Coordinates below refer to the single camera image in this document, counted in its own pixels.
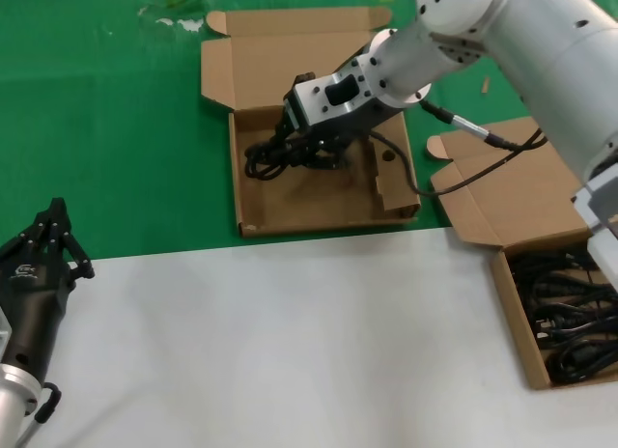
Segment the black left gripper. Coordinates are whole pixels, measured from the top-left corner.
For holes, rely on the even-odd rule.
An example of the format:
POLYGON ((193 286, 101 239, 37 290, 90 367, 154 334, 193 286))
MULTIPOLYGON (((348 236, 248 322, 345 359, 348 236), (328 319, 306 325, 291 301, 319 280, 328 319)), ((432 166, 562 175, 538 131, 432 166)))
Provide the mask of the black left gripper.
POLYGON ((2 362, 45 378, 74 280, 94 277, 90 257, 71 233, 65 200, 53 198, 1 246, 1 310, 12 329, 2 362), (49 250, 38 251, 52 236, 49 250), (75 262, 72 269, 64 252, 75 262))

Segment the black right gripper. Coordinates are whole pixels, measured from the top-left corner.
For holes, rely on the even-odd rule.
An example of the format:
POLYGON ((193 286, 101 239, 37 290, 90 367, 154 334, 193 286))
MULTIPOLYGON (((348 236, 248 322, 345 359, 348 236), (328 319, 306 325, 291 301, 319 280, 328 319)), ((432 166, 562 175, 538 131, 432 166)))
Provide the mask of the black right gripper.
POLYGON ((294 133, 306 134, 289 140, 289 165, 334 171, 345 168, 351 145, 348 133, 364 133, 402 112, 381 101, 366 101, 356 107, 327 105, 324 101, 300 103, 295 86, 315 79, 310 71, 295 77, 283 96, 281 120, 271 140, 283 143, 294 133))

